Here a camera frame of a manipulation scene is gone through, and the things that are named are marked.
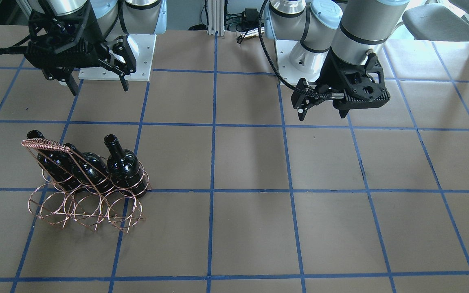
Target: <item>wine rack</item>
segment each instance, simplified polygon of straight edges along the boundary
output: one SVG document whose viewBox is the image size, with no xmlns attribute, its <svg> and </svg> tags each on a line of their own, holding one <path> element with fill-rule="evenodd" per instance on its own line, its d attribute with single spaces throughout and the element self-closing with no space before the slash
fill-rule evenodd
<svg viewBox="0 0 469 293">
<path fill-rule="evenodd" d="M 63 182 L 56 182 L 50 176 L 47 176 L 48 172 L 37 159 L 37 155 L 41 154 L 47 160 L 56 164 L 44 152 L 62 152 L 67 154 L 79 169 L 81 169 L 80 162 L 87 163 L 87 161 L 73 152 L 71 148 L 44 138 L 26 139 L 21 142 L 21 145 L 39 163 L 42 168 L 42 176 L 47 182 L 37 187 L 28 199 L 28 210 L 35 217 L 61 228 L 65 228 L 70 221 L 75 221 L 91 230 L 97 230 L 97 226 L 101 223 L 108 223 L 125 233 L 129 232 L 129 229 L 139 221 L 146 219 L 137 195 L 150 191 L 151 185 L 149 184 L 149 176 L 140 162 L 138 163 L 143 175 L 137 185 L 144 184 L 146 187 L 138 194 L 134 194 L 130 190 L 136 186 L 125 189 L 113 184 L 108 191 L 99 192 L 96 186 L 101 182 L 92 183 L 86 174 L 84 176 L 90 184 L 80 183 L 73 190 L 65 190 L 60 185 Z M 73 179 L 72 170 L 66 170 L 60 165 L 58 167 L 71 174 L 71 177 L 67 180 Z"/>
</svg>

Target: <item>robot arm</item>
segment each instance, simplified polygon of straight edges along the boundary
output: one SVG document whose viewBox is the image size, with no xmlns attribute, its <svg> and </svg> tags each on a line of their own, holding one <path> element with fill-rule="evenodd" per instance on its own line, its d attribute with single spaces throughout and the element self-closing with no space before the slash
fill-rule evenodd
<svg viewBox="0 0 469 293">
<path fill-rule="evenodd" d="M 311 19 L 314 16 L 324 26 L 318 25 L 311 32 L 305 0 L 270 1 L 265 17 L 266 26 L 271 28 L 266 30 L 268 37 L 300 40 L 302 48 L 313 54 L 327 52 L 320 77 L 314 83 L 301 78 L 293 87 L 282 80 L 294 89 L 291 101 L 301 121 L 308 109 L 324 101 L 333 101 L 340 117 L 345 118 L 351 109 L 378 108 L 390 100 L 376 52 L 383 48 L 408 2 L 348 0 L 341 22 L 334 25 L 336 21 L 330 20 L 337 15 L 335 4 L 330 0 L 312 0 Z M 294 22 L 296 27 L 289 29 L 286 24 Z"/>
<path fill-rule="evenodd" d="M 71 73 L 87 67 L 115 73 L 127 91 L 125 76 L 136 72 L 129 34 L 166 30 L 165 0 L 30 0 L 30 6 L 24 55 L 46 79 L 65 82 L 73 95 L 78 87 Z"/>
</svg>

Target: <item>metal frame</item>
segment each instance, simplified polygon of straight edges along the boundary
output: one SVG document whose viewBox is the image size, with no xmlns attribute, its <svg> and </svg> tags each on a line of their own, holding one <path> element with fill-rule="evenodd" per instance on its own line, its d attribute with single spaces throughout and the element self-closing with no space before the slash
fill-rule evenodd
<svg viewBox="0 0 469 293">
<path fill-rule="evenodd" d="M 215 35 L 218 33 L 220 37 L 224 36 L 225 23 L 224 23 L 224 0 L 208 0 L 207 1 L 208 23 L 207 34 Z"/>
</svg>

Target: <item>bottle neck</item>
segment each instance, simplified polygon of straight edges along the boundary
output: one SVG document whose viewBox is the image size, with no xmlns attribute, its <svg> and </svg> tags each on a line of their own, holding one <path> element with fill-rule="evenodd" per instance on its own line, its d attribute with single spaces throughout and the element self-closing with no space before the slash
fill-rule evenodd
<svg viewBox="0 0 469 293">
<path fill-rule="evenodd" d="M 121 163 L 126 154 L 124 152 L 124 149 L 121 147 L 121 144 L 119 143 L 119 139 L 117 139 L 117 137 L 114 135 L 107 135 L 106 137 L 104 137 L 104 144 L 106 145 L 106 148 L 108 148 L 108 150 L 110 151 L 110 155 L 112 155 L 112 158 L 117 163 Z"/>
</svg>

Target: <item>black cable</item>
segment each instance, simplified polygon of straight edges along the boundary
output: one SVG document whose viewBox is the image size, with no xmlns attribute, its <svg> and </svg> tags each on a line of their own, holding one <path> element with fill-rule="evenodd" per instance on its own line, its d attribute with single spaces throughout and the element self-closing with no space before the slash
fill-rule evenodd
<svg viewBox="0 0 469 293">
<path fill-rule="evenodd" d="M 0 56 L 3 54 L 22 54 L 22 50 L 26 49 L 26 47 L 19 47 L 20 45 L 24 44 L 26 41 L 30 39 L 30 36 L 26 36 L 21 41 L 18 41 L 14 45 L 8 48 L 0 48 Z"/>
<path fill-rule="evenodd" d="M 207 28 L 209 28 L 209 13 L 207 13 L 207 0 L 204 0 L 204 9 L 205 9 Z"/>
<path fill-rule="evenodd" d="M 272 59 L 269 55 L 269 52 L 267 51 L 267 48 L 265 47 L 265 44 L 264 44 L 264 39 L 262 37 L 262 27 L 260 26 L 260 24 L 262 23 L 262 15 L 264 13 L 264 9 L 265 9 L 265 6 L 267 5 L 267 2 L 269 2 L 269 0 L 264 0 L 263 4 L 262 4 L 262 8 L 260 9 L 260 13 L 258 14 L 258 38 L 260 39 L 260 44 L 262 45 L 262 49 L 264 50 L 264 53 L 265 53 L 265 57 L 267 57 L 267 61 L 269 61 L 269 64 L 272 68 L 272 71 L 274 72 L 274 74 L 278 77 L 278 79 L 286 86 L 288 87 L 289 89 L 292 89 L 293 91 L 297 92 L 297 93 L 301 93 L 303 95 L 306 95 L 306 96 L 309 96 L 311 98 L 321 98 L 320 95 L 316 92 L 312 93 L 312 92 L 305 92 L 305 91 L 302 91 L 298 88 L 296 88 L 294 85 L 291 85 L 289 82 L 287 82 L 285 80 L 285 78 L 283 78 L 283 76 L 281 76 L 278 72 L 278 69 L 276 69 L 276 66 L 274 65 L 274 62 L 272 62 Z"/>
</svg>

